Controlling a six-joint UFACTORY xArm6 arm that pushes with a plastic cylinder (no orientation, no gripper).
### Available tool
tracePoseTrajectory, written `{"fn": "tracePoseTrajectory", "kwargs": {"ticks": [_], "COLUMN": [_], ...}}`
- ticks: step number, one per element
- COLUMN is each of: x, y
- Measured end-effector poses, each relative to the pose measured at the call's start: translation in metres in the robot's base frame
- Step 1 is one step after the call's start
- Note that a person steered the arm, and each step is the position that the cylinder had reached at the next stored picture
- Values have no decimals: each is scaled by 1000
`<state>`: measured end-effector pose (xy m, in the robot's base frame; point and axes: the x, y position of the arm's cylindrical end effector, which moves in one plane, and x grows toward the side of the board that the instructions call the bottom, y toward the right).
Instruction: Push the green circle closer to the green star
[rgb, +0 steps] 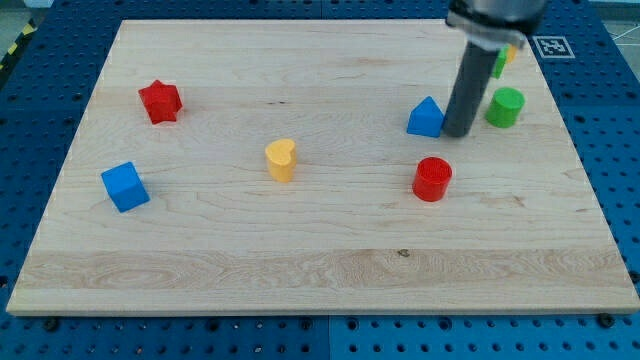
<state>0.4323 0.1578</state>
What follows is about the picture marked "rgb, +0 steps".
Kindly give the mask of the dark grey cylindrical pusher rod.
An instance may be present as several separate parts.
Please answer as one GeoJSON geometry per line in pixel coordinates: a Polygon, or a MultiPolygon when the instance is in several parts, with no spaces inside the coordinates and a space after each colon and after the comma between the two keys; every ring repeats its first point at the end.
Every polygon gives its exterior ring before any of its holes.
{"type": "Polygon", "coordinates": [[[486,50],[468,41],[444,115],[442,131],[449,137],[466,136],[476,118],[499,50],[486,50]]]}

